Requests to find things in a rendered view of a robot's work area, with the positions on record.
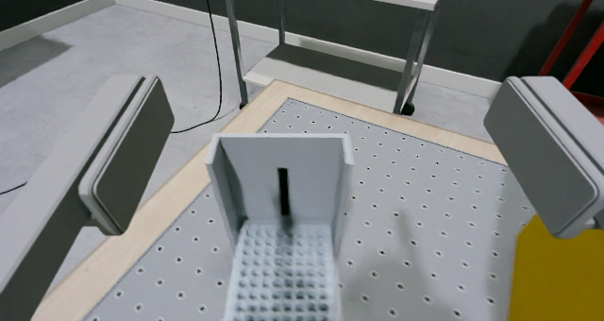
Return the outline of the yellow bin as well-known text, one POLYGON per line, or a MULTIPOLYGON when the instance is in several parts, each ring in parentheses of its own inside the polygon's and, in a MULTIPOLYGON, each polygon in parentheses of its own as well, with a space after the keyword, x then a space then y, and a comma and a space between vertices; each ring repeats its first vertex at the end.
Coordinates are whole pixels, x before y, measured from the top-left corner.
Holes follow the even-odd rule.
POLYGON ((558 239, 537 216, 519 235, 511 321, 604 321, 604 230, 558 239))

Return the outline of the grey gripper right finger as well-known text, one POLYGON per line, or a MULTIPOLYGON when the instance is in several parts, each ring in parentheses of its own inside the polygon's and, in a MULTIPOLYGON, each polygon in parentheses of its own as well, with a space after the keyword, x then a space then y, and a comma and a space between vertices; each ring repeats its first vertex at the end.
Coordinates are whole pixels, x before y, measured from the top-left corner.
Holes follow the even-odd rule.
POLYGON ((555 77, 507 77, 483 124, 553 237, 604 230, 604 126, 555 77))

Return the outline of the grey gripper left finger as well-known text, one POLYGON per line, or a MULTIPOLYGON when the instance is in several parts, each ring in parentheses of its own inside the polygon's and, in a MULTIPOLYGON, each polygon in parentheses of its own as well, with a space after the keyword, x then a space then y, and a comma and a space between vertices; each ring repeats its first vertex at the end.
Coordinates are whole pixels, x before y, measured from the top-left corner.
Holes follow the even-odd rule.
POLYGON ((126 233, 175 123, 156 75, 112 75, 0 217, 0 321, 31 321, 83 227, 126 233))

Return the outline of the grey flat base plate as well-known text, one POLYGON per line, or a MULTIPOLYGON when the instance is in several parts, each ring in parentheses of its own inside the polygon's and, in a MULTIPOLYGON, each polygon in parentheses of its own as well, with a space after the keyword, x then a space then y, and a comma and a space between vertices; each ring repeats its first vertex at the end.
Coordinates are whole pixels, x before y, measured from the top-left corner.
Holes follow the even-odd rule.
MULTIPOLYGON (((511 321, 538 214, 507 164, 291 97, 255 134, 351 134, 344 321, 511 321)), ((235 261, 211 181, 81 321, 227 321, 235 261)))

